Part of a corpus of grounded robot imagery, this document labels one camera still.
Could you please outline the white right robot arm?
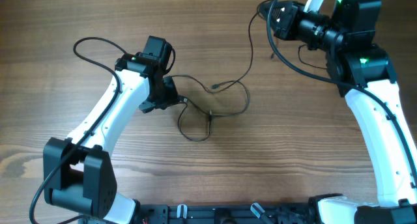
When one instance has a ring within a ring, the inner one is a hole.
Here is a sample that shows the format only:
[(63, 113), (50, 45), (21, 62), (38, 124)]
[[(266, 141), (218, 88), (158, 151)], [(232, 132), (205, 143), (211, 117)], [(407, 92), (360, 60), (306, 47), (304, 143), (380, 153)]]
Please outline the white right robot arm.
[(277, 207), (278, 223), (415, 223), (416, 146), (405, 120), (397, 74), (388, 53), (373, 42), (381, 0), (266, 0), (257, 12), (276, 57), (276, 39), (298, 40), (326, 54), (324, 81), (335, 84), (360, 127), (377, 183), (377, 203), (340, 193)]

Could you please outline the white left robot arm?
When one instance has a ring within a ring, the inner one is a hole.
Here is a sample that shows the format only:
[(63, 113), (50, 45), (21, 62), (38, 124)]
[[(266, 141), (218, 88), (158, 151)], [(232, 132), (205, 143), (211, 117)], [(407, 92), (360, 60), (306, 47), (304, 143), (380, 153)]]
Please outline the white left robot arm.
[(139, 222), (141, 204), (117, 191), (111, 155), (132, 115), (179, 102), (167, 73), (175, 51), (163, 38), (150, 36), (143, 51), (124, 52), (107, 90), (85, 120), (65, 139), (52, 137), (43, 150), (44, 181), (35, 195), (47, 204), (109, 223)]

